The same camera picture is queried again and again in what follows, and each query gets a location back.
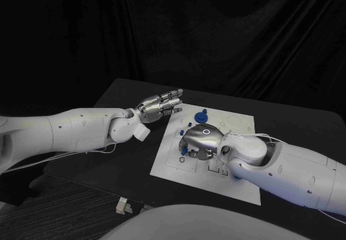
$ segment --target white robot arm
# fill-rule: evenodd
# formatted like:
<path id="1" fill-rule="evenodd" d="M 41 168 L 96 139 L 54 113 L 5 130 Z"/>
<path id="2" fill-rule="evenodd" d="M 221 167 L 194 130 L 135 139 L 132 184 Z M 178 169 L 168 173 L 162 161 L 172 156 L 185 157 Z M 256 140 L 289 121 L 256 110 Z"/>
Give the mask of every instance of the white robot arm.
<path id="1" fill-rule="evenodd" d="M 239 181 L 250 181 L 303 207 L 346 216 L 346 166 L 325 155 L 283 142 L 264 142 L 256 134 L 224 135 L 207 123 L 187 131 L 179 149 L 190 144 L 200 151 L 187 155 L 201 160 L 217 155 Z M 266 155 L 270 161 L 262 166 Z"/>
<path id="2" fill-rule="evenodd" d="M 53 116 L 0 116 L 0 174 L 24 159 L 50 152 L 87 152 L 123 143 L 135 136 L 143 141 L 158 121 L 182 108 L 184 90 L 149 97 L 133 109 L 77 108 Z"/>

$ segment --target dark carpet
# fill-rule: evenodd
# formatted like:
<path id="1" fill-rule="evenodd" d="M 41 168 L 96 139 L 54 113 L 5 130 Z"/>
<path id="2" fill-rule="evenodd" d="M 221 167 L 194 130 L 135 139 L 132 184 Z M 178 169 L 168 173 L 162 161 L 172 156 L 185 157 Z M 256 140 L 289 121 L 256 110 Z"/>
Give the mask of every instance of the dark carpet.
<path id="1" fill-rule="evenodd" d="M 2 240 L 97 240 L 136 216 L 143 204 L 129 201 L 133 214 L 117 213 L 120 196 L 42 175 L 31 184 L 41 192 L 18 207 L 0 209 Z"/>

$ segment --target black backdrop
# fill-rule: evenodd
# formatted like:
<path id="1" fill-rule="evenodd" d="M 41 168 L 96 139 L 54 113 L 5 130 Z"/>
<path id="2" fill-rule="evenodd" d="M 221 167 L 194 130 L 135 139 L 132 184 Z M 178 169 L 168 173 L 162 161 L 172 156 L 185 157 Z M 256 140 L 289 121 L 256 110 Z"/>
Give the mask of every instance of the black backdrop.
<path id="1" fill-rule="evenodd" d="M 93 107 L 116 78 L 128 78 L 328 110 L 346 120 L 345 0 L 11 4 L 2 8 L 4 116 Z M 25 192 L 0 181 L 2 188 Z"/>

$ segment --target blue plastic piece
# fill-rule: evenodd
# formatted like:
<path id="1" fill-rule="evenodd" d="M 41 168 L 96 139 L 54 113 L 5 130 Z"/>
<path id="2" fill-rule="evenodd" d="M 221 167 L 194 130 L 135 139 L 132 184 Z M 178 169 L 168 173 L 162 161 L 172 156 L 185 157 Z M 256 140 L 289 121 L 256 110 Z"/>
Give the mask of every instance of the blue plastic piece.
<path id="1" fill-rule="evenodd" d="M 182 155 L 184 156 L 187 155 L 188 151 L 190 151 L 190 149 L 188 149 L 188 147 L 185 147 L 184 150 L 182 150 Z"/>
<path id="2" fill-rule="evenodd" d="M 195 115 L 195 120 L 198 123 L 205 123 L 208 121 L 208 115 L 204 112 L 198 112 Z"/>

